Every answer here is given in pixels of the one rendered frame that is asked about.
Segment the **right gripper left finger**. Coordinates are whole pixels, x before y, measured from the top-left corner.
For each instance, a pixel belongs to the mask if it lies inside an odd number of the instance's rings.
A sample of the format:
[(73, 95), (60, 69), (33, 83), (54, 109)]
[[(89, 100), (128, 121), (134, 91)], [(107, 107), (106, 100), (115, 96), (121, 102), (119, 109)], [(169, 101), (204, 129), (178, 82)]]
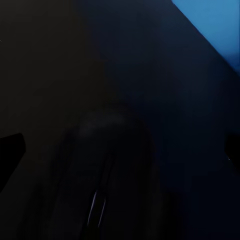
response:
[(26, 153), (22, 133), (0, 138), (0, 193)]

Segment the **mouse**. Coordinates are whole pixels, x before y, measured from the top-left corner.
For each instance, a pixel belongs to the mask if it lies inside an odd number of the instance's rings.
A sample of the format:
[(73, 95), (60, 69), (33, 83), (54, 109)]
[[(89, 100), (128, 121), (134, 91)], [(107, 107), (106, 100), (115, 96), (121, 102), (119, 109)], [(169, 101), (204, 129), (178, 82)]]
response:
[(122, 107), (96, 108), (59, 141), (42, 191), (48, 240), (143, 240), (154, 153), (148, 124)]

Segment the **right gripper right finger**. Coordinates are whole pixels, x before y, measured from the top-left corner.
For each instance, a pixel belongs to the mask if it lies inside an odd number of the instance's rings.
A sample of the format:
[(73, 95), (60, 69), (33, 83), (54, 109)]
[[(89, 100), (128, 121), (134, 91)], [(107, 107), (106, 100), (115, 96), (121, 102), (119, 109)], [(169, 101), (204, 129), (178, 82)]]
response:
[(235, 133), (229, 133), (227, 135), (224, 151), (228, 155), (229, 159), (235, 165), (240, 173), (240, 135)]

